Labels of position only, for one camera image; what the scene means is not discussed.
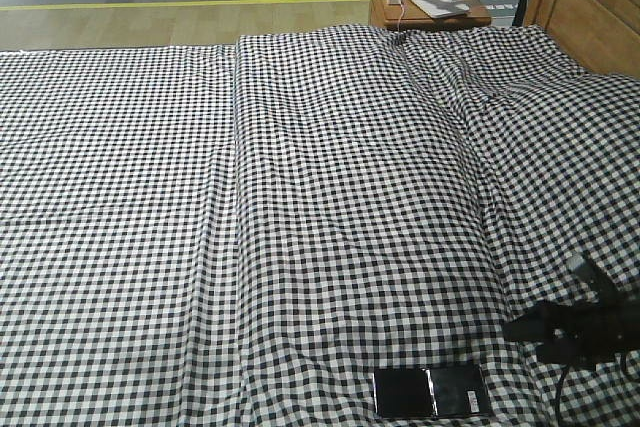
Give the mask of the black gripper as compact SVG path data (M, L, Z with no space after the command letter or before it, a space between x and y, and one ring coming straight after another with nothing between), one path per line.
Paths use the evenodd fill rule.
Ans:
M502 333L509 342L544 342L535 349L540 363L595 367L639 349L639 300L571 306L540 301L506 322Z

